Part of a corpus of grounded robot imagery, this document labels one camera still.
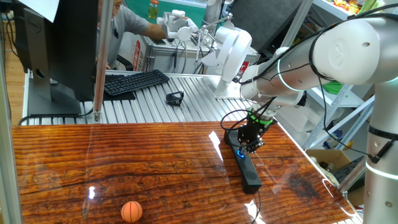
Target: orange ball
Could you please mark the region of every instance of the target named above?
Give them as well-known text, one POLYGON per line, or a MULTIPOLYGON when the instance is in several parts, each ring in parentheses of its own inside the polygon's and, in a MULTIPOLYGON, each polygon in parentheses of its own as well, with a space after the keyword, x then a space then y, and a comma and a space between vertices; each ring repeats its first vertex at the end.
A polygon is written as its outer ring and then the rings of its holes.
POLYGON ((122 218, 124 221, 133 223, 142 216, 142 207, 138 202, 128 202, 123 205, 122 218))

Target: glossy wooden tabletop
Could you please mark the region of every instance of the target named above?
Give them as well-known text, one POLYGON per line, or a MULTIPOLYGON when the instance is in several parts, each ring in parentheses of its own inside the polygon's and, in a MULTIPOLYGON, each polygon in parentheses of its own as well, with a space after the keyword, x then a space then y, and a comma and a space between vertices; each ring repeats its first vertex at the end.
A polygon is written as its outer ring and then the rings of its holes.
MULTIPOLYGON (((219 123, 24 126, 13 129, 24 223, 252 223, 219 123)), ((354 213, 278 125, 252 154, 263 186, 257 223, 336 223, 354 213)))

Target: keyboard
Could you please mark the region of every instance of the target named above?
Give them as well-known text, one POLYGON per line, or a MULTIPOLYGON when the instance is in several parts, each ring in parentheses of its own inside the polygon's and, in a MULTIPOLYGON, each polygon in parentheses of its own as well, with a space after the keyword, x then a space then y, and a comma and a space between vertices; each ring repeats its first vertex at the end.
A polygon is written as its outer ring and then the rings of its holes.
POLYGON ((109 95, 116 96, 125 92, 141 90, 165 83, 169 79, 161 71, 152 70, 110 80, 110 82, 105 82, 104 89, 109 95))

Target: person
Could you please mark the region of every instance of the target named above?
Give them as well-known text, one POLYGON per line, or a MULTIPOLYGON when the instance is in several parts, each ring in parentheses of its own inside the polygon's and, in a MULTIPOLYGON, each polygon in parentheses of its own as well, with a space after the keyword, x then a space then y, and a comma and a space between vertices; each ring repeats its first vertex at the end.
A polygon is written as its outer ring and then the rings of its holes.
MULTIPOLYGON (((99 0, 98 27, 100 27, 102 0, 99 0)), ((118 57, 119 48, 122 43, 123 34, 132 32, 133 34, 144 35, 155 40, 165 39, 166 35, 162 26, 152 24, 144 18, 137 16, 129 8, 122 5, 122 0, 114 0, 112 11, 111 38, 109 40, 108 58, 106 69, 114 68, 118 57)))

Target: bottle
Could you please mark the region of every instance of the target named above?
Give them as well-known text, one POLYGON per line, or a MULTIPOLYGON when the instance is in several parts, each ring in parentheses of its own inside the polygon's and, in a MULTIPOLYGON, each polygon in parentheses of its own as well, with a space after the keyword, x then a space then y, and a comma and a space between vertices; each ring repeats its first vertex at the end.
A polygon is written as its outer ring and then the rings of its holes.
POLYGON ((159 12, 159 2, 158 2, 158 0, 150 0, 149 12, 148 12, 149 18, 156 19, 158 12, 159 12))

